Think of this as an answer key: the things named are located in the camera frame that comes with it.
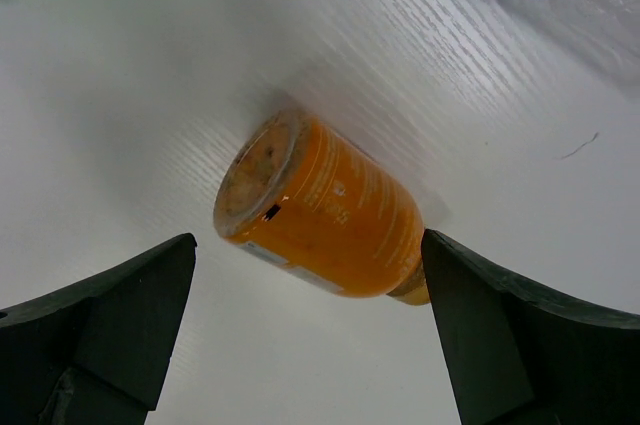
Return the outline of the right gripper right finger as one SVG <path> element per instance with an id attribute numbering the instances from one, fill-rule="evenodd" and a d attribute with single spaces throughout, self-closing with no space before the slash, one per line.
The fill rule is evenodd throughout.
<path id="1" fill-rule="evenodd" d="M 423 268 L 464 424 L 636 424 L 639 317 L 426 230 Z"/>

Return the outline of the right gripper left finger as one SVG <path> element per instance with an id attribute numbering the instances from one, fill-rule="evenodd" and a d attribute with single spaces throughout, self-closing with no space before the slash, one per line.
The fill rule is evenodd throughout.
<path id="1" fill-rule="evenodd" d="M 195 237 L 1 311 L 4 424 L 142 424 L 190 293 Z"/>

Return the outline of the small orange bottle barcode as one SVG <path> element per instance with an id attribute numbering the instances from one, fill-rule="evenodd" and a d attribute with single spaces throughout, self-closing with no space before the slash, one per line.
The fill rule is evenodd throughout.
<path id="1" fill-rule="evenodd" d="M 430 301 L 411 194 L 301 109 L 278 112 L 241 148 L 213 223 L 227 242 L 332 294 Z"/>

